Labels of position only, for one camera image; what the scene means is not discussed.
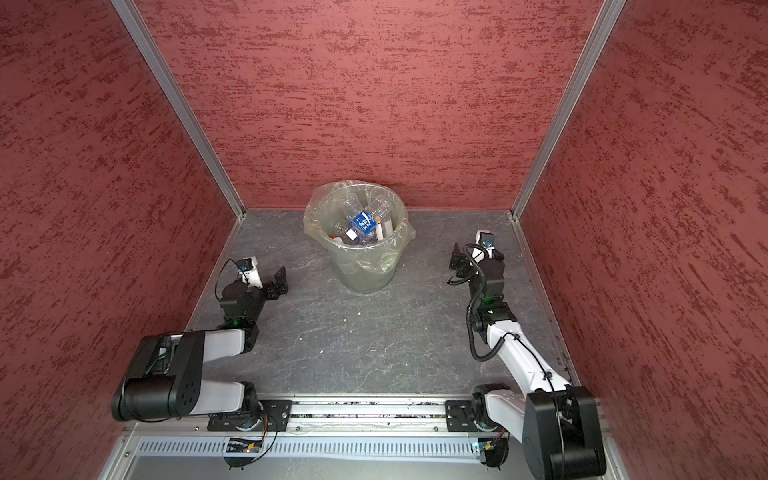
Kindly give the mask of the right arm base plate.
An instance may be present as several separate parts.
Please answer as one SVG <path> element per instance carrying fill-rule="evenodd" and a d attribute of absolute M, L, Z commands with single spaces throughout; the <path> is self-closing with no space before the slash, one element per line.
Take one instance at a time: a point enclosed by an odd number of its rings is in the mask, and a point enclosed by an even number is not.
<path fill-rule="evenodd" d="M 449 432 L 499 433 L 506 430 L 519 437 L 524 429 L 525 402 L 515 395 L 486 395 L 481 401 L 445 402 Z"/>

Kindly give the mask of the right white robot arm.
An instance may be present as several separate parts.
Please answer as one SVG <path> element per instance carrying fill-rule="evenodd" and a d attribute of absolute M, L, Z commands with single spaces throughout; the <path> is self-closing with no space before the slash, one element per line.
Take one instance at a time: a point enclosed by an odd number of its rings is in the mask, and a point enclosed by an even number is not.
<path fill-rule="evenodd" d="M 483 464 L 498 468 L 511 441 L 523 449 L 536 479 L 587 479 L 607 471 L 597 401 L 575 386 L 538 353 L 504 299 L 504 256 L 490 233 L 475 243 L 455 245 L 449 285 L 466 284 L 469 302 L 465 326 L 469 351 L 480 363 L 499 359 L 516 384 L 478 385 L 470 417 L 482 432 L 495 433 L 479 443 Z"/>

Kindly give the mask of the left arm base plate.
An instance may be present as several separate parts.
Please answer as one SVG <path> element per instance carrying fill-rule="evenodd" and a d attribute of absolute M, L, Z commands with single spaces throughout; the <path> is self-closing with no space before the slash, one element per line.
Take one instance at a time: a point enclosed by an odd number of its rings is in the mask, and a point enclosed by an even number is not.
<path fill-rule="evenodd" d="M 260 411 L 253 415 L 248 412 L 212 414 L 209 417 L 209 432 L 251 433 L 275 431 L 284 432 L 290 420 L 293 401 L 267 399 L 260 401 Z"/>

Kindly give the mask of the small blue label bottle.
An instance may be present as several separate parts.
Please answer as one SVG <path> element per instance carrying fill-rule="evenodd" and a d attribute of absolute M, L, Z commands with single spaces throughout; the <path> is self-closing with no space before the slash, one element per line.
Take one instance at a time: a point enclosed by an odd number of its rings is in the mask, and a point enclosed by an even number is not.
<path fill-rule="evenodd" d="M 330 238 L 335 243 L 354 245 L 356 242 L 355 232 L 349 233 L 349 224 L 345 220 L 339 220 L 332 228 Z"/>

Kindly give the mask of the yellow label clear bottle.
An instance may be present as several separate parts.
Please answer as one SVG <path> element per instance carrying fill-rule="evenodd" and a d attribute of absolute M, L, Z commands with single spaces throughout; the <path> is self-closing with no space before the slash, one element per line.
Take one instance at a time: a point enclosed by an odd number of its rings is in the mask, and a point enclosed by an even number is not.
<path fill-rule="evenodd" d="M 395 227 L 393 226 L 392 217 L 389 213 L 378 218 L 378 226 L 379 229 L 377 232 L 379 233 L 379 240 L 386 240 L 394 233 Z"/>

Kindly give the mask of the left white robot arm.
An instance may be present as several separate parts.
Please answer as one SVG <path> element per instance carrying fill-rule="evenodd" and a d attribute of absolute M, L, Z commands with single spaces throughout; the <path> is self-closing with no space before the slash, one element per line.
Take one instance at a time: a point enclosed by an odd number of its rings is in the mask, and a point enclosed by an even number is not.
<path fill-rule="evenodd" d="M 228 421 L 237 430 L 250 430 L 264 421 L 264 407 L 252 383 L 203 378 L 205 364 L 253 350 L 265 304 L 289 291 L 284 267 L 264 281 L 253 258 L 235 266 L 239 278 L 218 297 L 224 313 L 221 325 L 141 339 L 111 401 L 115 420 L 160 423 L 209 416 Z"/>

